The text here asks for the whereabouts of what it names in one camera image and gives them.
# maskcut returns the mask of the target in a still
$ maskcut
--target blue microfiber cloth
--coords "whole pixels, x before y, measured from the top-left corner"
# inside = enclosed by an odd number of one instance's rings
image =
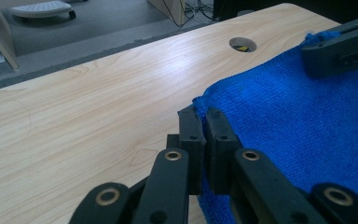
[[[266,153],[281,172],[307,192],[337,183],[358,194],[358,70],[322,79],[306,75],[300,48],[306,41],[249,71],[220,80],[193,101],[205,120],[222,110],[245,147]],[[203,181],[200,207],[208,223],[234,223],[228,196],[215,196]]]

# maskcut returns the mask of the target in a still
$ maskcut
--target wooden table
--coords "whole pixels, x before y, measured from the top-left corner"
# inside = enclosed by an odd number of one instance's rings
[[[0,90],[0,223],[67,223],[92,188],[132,186],[194,97],[336,25],[284,4]],[[258,49],[232,49],[236,36]]]

